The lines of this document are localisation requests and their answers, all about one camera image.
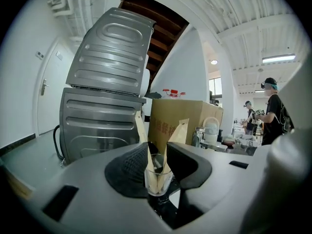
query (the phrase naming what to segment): cardboard box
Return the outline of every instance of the cardboard box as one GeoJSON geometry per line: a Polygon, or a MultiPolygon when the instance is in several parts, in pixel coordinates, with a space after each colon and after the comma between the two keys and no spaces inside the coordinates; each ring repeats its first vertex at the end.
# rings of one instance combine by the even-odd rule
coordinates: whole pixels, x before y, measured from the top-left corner
{"type": "Polygon", "coordinates": [[[202,126],[207,117],[215,117],[221,124],[223,109],[204,101],[182,99],[153,99],[148,139],[161,153],[179,125],[179,120],[189,118],[186,144],[192,143],[195,127],[202,126]]]}

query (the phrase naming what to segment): white door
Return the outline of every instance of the white door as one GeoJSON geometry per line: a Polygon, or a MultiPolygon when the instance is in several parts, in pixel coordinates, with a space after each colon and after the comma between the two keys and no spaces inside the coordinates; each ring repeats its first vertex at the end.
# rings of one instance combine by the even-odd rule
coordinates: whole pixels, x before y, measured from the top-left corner
{"type": "Polygon", "coordinates": [[[67,74],[74,54],[58,42],[44,71],[38,100],[39,134],[46,133],[59,125],[59,106],[67,74]]]}

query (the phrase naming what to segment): cap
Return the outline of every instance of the cap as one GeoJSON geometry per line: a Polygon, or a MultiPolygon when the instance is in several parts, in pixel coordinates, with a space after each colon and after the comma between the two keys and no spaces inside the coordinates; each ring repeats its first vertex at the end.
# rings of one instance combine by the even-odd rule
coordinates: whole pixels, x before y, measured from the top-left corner
{"type": "Polygon", "coordinates": [[[265,83],[272,84],[272,85],[277,85],[276,80],[275,80],[274,78],[271,78],[271,77],[266,78],[265,81],[264,81],[264,83],[261,84],[261,88],[262,88],[262,89],[264,89],[264,84],[265,84],[265,83]]]}

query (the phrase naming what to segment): stainless steel panel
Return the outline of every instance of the stainless steel panel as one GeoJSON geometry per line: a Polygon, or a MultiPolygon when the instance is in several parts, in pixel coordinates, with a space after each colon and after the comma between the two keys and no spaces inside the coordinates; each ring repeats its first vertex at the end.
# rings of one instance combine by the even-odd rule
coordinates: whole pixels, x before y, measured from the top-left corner
{"type": "Polygon", "coordinates": [[[84,37],[67,84],[139,94],[154,21],[111,8],[84,37]]]}
{"type": "Polygon", "coordinates": [[[137,97],[65,88],[60,142],[66,161],[138,143],[135,115],[143,102],[137,97]]]}

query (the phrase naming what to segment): glass cup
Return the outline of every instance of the glass cup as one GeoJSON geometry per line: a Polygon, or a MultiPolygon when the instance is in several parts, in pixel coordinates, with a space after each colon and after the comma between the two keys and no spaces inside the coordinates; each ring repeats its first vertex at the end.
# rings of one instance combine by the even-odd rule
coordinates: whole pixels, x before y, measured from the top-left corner
{"type": "Polygon", "coordinates": [[[162,173],[164,156],[162,154],[153,154],[152,161],[154,171],[150,171],[148,168],[145,170],[145,187],[152,196],[164,195],[170,185],[173,177],[171,170],[166,173],[162,173]]]}

